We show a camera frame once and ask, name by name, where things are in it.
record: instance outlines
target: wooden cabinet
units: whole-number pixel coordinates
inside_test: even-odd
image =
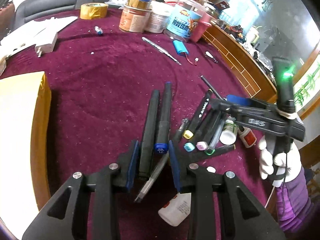
[[[229,34],[212,26],[203,38],[217,48],[250,97],[274,103],[276,88],[253,58]]]

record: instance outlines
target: purple sleeve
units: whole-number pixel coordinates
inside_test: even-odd
[[[314,205],[308,197],[303,168],[294,180],[276,188],[276,195],[278,223],[287,236],[305,231],[310,221],[319,219],[319,205]]]

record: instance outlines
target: red wire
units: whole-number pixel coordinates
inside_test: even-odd
[[[192,63],[190,60],[189,60],[189,57],[188,57],[188,54],[185,52],[184,54],[186,54],[186,58],[187,58],[187,61],[192,64],[193,66],[196,66],[197,65],[197,62],[195,61],[195,63]]]

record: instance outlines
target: tape roll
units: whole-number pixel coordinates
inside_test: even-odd
[[[107,11],[108,5],[105,3],[85,3],[81,5],[80,18],[84,20],[104,18]]]

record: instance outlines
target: white connector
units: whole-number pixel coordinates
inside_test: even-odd
[[[55,30],[46,28],[36,36],[35,51],[38,57],[42,54],[52,52],[56,44],[58,33]]]

